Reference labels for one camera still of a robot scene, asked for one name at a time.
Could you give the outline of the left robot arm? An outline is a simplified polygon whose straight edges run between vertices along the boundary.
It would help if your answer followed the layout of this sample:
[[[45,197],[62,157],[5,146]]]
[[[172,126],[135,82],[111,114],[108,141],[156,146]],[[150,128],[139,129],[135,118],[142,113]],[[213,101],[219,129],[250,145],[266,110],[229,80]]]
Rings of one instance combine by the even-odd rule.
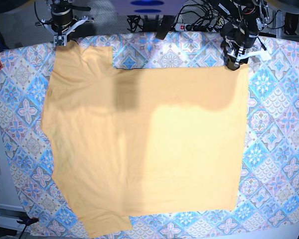
[[[262,0],[213,0],[210,5],[225,19],[220,30],[225,66],[237,70],[250,57],[265,61],[270,54],[259,35],[269,20],[268,6]]]

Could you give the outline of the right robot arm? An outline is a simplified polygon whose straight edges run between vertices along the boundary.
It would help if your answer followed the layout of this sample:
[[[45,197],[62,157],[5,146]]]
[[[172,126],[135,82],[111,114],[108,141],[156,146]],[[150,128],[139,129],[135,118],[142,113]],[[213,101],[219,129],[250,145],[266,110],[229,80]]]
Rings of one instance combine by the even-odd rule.
[[[90,11],[88,6],[76,6],[71,0],[47,0],[46,4],[50,7],[51,19],[40,19],[37,11],[36,26],[43,26],[53,35],[53,45],[66,46],[69,41],[69,35],[75,32],[76,28],[87,23],[93,22],[93,17],[84,15],[80,18],[74,15],[73,11]]]

